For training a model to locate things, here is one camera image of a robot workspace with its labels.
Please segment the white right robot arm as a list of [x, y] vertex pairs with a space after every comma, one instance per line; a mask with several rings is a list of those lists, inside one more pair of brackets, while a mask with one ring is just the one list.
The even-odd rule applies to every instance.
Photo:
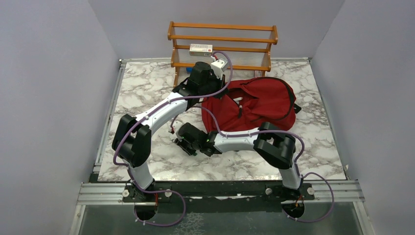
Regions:
[[286, 198], [295, 199], [302, 192], [302, 179], [294, 163], [296, 138], [269, 122], [247, 131], [216, 130], [209, 133], [185, 123], [175, 134], [174, 143], [188, 155], [194, 155], [197, 151], [207, 156], [231, 151], [254, 151], [279, 170]]

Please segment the red backpack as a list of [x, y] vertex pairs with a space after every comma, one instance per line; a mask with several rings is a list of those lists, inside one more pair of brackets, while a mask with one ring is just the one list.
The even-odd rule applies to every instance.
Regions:
[[[301, 107], [291, 86], [276, 77], [256, 77], [234, 80], [229, 92], [221, 98], [206, 98], [201, 106], [202, 121], [208, 132], [251, 130], [270, 122], [280, 130], [288, 131], [296, 121]], [[242, 97], [237, 104], [233, 98]]]

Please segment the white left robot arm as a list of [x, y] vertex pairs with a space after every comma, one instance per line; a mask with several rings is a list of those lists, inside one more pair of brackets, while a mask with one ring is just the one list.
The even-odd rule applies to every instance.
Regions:
[[223, 59], [210, 64], [197, 62], [190, 76], [159, 104], [134, 117], [129, 114], [121, 117], [112, 143], [114, 157], [123, 160], [121, 165], [127, 167], [131, 179], [137, 184], [135, 194], [140, 200], [148, 201], [154, 194], [151, 186], [154, 178], [147, 165], [153, 134], [201, 98], [223, 95], [227, 87], [223, 73], [229, 67], [231, 63]]

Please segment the brown marker pen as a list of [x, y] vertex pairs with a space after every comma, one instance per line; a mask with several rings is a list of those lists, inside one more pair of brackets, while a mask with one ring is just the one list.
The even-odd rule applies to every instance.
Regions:
[[242, 97], [237, 97], [237, 98], [233, 98], [233, 101], [238, 104], [242, 99], [243, 99]]

